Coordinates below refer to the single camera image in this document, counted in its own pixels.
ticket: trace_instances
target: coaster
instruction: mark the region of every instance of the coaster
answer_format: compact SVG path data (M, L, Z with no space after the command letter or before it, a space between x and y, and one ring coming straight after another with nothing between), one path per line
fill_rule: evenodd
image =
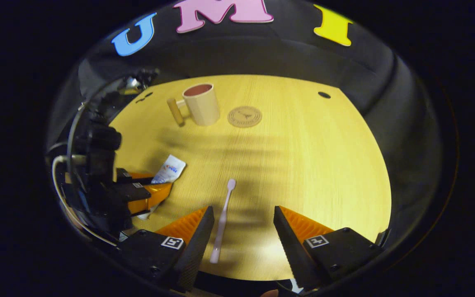
M236 107L228 113L228 122L239 128L256 126L261 119L261 111L252 106Z

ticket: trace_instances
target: white cable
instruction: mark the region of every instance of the white cable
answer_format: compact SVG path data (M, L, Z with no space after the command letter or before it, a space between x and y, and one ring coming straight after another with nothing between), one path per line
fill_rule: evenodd
M58 182L56 182L56 166L58 163L66 162L67 161L67 156L57 156L54 158L54 161L52 162L52 181L54 182L54 187L56 188L56 193L58 194L58 197L60 198L60 201L62 201L63 206L66 208L66 212L73 218L74 221L76 221L82 228L84 228L87 232L91 233L94 235L94 237L100 239L101 241L104 241L105 243L111 244L112 246L117 246L116 244L112 243L111 241L101 237L100 235L94 233L91 231L89 228L87 228L86 225L82 224L78 218L76 218L73 213L69 210L69 206L66 203L66 200L62 196L62 193L60 192L60 188L58 187Z

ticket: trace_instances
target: white toothpaste tube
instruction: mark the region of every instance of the white toothpaste tube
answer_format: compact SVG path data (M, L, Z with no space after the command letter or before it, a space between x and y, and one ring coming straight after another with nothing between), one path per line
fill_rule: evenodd
M177 159L175 156L168 156L166 162L162 165L159 172L153 177L151 181L152 184L165 184L167 182L174 182L181 176L183 169L186 167L186 163L182 160ZM138 217L140 219L146 220L149 215L157 209L159 205L154 205L149 209L150 212L147 214L140 214Z

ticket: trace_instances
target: blue letter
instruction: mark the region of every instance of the blue letter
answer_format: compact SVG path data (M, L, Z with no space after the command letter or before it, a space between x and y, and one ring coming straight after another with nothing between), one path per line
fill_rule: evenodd
M135 43L130 43L128 41L127 33L129 32L129 29L122 31L122 33L113 38L111 43L115 45L115 49L119 55L123 57L129 56L138 52L143 47L145 47L145 45L147 45L147 43L153 37L153 17L156 14L157 13L152 13L135 24L136 26L139 26L141 33L139 40L137 40Z

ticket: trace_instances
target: beige mug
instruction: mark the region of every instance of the beige mug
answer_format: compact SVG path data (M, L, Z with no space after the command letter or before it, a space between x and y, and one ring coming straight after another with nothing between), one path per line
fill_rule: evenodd
M181 101L168 99L170 111L179 126L184 125L183 115L179 110L183 105L188 107L192 119L199 126L210 126L219 120L219 104L215 97L214 85L211 83L200 83L187 88Z

